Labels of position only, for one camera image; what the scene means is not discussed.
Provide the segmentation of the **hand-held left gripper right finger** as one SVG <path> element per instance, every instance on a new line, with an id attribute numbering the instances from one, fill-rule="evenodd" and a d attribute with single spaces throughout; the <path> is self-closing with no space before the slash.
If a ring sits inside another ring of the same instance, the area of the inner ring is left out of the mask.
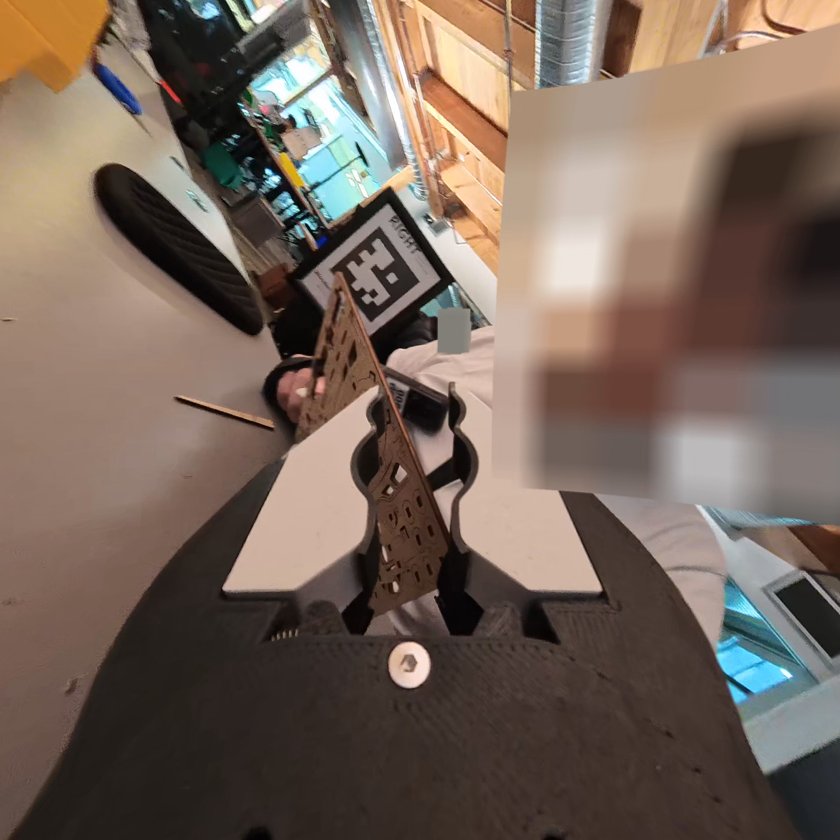
<path id="1" fill-rule="evenodd" d="M 450 384 L 453 454 L 434 478 L 460 488 L 437 606 L 454 636 L 556 636 L 546 606 L 593 602 L 602 583 L 561 494 L 494 475 L 491 426 L 487 406 Z"/>

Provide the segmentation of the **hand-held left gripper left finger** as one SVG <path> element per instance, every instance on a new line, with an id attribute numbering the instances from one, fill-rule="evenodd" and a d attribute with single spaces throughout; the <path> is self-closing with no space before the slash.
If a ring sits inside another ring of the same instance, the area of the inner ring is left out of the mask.
<path id="1" fill-rule="evenodd" d="M 376 568 L 375 504 L 379 468 L 370 389 L 283 460 L 255 523 L 224 582 L 231 599 L 289 599 L 303 613 L 329 602 L 342 613 Z"/>

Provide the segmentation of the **laser-cut plywood sheet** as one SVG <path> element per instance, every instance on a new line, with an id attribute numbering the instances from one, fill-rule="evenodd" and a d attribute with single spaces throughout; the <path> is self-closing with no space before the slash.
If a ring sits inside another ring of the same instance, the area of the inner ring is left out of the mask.
<path id="1" fill-rule="evenodd" d="M 302 400 L 300 443 L 357 397 L 378 390 L 374 403 L 378 467 L 365 484 L 374 502 L 381 545 L 368 609 L 386 614 L 437 588 L 448 530 L 403 418 L 409 385 L 387 374 L 342 274 L 334 277 L 311 363 L 313 383 Z"/>

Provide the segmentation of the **person's right hand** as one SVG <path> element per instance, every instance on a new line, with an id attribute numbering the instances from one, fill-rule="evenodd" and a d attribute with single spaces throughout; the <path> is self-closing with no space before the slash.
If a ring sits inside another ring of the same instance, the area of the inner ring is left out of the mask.
<path id="1" fill-rule="evenodd" d="M 324 377 L 313 379 L 312 367 L 285 372 L 276 386 L 276 401 L 279 410 L 285 414 L 290 423 L 298 424 L 310 392 L 320 396 L 323 394 L 324 386 Z"/>

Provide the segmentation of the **thin wooden stick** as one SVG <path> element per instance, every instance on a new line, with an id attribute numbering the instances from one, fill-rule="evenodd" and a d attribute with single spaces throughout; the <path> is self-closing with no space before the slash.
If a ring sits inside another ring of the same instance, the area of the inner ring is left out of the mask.
<path id="1" fill-rule="evenodd" d="M 194 407 L 206 413 L 211 413 L 217 416 L 234 419 L 235 421 L 238 421 L 240 423 L 264 428 L 269 431 L 273 431 L 275 429 L 274 422 L 266 417 L 254 415 L 251 413 L 244 413 L 236 409 L 212 404 L 209 402 L 204 402 L 185 395 L 175 395 L 173 399 L 180 404 Z"/>

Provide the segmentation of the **black quilted pad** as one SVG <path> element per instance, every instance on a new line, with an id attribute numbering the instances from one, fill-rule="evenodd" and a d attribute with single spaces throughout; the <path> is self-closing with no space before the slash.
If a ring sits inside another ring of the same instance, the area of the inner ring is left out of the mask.
<path id="1" fill-rule="evenodd" d="M 164 194 L 119 163 L 96 170 L 93 189 L 120 233 L 166 275 L 249 335 L 265 326 L 243 272 Z"/>

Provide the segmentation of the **grey round pipe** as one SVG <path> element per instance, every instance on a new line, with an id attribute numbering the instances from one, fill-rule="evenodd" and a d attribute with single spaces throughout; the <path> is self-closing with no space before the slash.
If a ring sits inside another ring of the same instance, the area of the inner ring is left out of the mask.
<path id="1" fill-rule="evenodd" d="M 378 142 L 393 170 L 407 165 L 412 174 L 409 191 L 416 199 L 424 200 L 427 188 L 422 167 L 408 130 L 373 2 L 350 1 L 349 6 L 358 20 L 356 39 L 359 45 L 354 50 L 364 79 L 362 98 L 371 115 Z"/>

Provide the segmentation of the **computer monitor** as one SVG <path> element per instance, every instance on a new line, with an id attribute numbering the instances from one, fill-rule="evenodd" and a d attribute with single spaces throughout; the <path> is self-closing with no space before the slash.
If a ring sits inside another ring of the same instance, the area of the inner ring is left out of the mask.
<path id="1" fill-rule="evenodd" d="M 828 665 L 839 662 L 839 575 L 798 570 L 763 588 L 797 631 Z"/>

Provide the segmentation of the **blue object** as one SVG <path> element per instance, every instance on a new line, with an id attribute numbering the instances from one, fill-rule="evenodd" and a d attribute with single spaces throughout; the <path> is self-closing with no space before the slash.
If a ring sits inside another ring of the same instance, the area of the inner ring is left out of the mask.
<path id="1" fill-rule="evenodd" d="M 111 69 L 97 61 L 93 62 L 91 69 L 94 76 L 129 114 L 134 117 L 143 115 L 140 101 Z"/>

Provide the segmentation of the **yellow cardboard box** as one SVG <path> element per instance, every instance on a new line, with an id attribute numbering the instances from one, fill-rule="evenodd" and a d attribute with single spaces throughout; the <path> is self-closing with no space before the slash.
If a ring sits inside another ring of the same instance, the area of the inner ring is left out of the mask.
<path id="1" fill-rule="evenodd" d="M 1 82 L 28 74 L 63 91 L 88 62 L 107 1 L 2 1 Z"/>

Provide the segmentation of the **silver corrugated duct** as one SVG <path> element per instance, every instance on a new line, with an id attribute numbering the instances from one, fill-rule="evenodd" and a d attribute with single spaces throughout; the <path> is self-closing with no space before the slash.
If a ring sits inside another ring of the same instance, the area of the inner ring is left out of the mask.
<path id="1" fill-rule="evenodd" d="M 535 9 L 535 87 L 589 81 L 597 2 L 537 1 Z"/>

